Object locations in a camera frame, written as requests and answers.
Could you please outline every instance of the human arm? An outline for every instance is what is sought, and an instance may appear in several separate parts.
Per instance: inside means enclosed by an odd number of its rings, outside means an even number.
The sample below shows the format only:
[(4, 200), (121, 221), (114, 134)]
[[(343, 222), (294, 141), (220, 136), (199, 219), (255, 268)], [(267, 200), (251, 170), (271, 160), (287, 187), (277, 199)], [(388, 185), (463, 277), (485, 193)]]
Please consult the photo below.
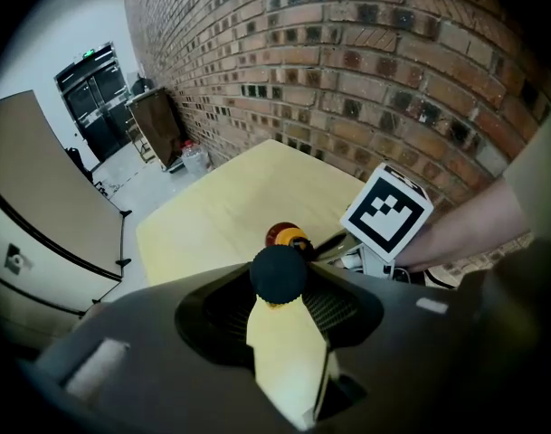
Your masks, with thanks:
[(476, 197), (421, 231), (396, 257), (398, 266), (422, 271), (492, 250), (528, 231), (516, 195), (500, 177)]

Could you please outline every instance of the black cable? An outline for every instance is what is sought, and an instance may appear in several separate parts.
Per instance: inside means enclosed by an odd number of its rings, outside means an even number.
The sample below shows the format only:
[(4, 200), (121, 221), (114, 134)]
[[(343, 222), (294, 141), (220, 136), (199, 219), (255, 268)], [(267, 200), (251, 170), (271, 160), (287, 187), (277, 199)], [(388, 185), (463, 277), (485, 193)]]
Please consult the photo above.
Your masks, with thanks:
[(423, 273), (428, 275), (428, 278), (430, 279), (430, 281), (432, 283), (435, 283), (436, 285), (441, 286), (441, 287), (446, 288), (446, 289), (454, 289), (453, 285), (449, 285), (448, 283), (444, 283), (443, 281), (440, 281), (440, 280), (436, 279), (436, 277), (432, 273), (430, 273), (430, 271), (428, 269), (425, 270)]

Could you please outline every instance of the light wood tabletop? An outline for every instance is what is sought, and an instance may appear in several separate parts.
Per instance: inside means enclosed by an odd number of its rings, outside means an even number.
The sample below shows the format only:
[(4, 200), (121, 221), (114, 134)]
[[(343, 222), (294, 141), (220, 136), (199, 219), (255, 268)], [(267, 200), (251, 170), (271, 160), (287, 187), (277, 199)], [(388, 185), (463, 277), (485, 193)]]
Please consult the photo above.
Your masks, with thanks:
[(267, 230), (292, 222), (314, 246), (341, 230), (355, 177), (268, 140), (194, 182), (137, 228), (150, 285), (247, 262)]

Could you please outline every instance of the white cube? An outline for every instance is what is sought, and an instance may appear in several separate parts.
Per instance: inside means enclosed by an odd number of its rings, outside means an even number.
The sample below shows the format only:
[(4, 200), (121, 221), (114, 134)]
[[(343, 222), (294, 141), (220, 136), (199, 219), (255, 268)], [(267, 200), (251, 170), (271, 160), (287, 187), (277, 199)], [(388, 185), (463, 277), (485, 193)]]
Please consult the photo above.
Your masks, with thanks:
[(386, 262), (394, 260), (434, 207), (424, 189), (380, 164), (341, 218), (341, 224)]

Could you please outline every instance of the doorway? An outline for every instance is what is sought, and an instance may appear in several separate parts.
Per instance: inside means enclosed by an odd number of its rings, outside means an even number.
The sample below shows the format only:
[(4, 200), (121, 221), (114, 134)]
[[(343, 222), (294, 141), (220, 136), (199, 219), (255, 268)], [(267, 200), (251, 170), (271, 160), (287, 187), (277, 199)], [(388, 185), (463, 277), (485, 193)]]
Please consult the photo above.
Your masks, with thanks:
[(129, 92), (112, 43), (88, 50), (55, 81), (82, 138), (101, 163), (130, 141)]

